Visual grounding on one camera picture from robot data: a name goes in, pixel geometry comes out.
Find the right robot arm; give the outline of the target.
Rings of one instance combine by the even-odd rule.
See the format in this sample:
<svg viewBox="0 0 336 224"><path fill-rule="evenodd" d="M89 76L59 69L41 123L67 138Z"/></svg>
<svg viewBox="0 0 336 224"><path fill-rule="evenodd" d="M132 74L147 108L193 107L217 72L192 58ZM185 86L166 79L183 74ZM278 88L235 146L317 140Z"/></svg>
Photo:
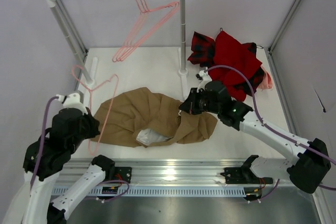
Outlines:
<svg viewBox="0 0 336 224"><path fill-rule="evenodd" d="M192 88L179 110L191 115L216 114L226 126L251 135L282 155L280 159L250 156L242 168L258 178L291 181L305 193L312 194L331 168L326 144L294 135L264 120L255 109L233 99L220 81L210 81L203 88Z"/></svg>

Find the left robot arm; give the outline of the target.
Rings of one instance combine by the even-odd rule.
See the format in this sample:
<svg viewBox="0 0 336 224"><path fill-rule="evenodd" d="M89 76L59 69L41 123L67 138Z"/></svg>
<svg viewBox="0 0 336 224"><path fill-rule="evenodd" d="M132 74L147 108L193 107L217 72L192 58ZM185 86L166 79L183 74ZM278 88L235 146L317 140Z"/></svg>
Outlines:
<svg viewBox="0 0 336 224"><path fill-rule="evenodd" d="M115 162L99 155L64 194L51 199L56 180L72 154L83 140L99 134L99 121L89 110L66 108L53 117L51 127L43 129L38 141L25 154L25 178L33 184L23 223L66 223L94 187L112 179Z"/></svg>

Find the tan pleated skirt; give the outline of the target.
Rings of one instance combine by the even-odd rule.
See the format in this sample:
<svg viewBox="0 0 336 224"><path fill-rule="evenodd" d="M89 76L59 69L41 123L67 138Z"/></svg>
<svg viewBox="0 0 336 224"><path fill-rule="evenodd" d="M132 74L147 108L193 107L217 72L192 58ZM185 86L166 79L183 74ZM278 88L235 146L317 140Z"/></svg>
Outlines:
<svg viewBox="0 0 336 224"><path fill-rule="evenodd" d="M138 147L139 133L149 129L166 137L149 147L203 142L214 133L218 120L209 113L180 112L181 101L142 87L124 92L102 103L95 113L100 135L94 142Z"/></svg>

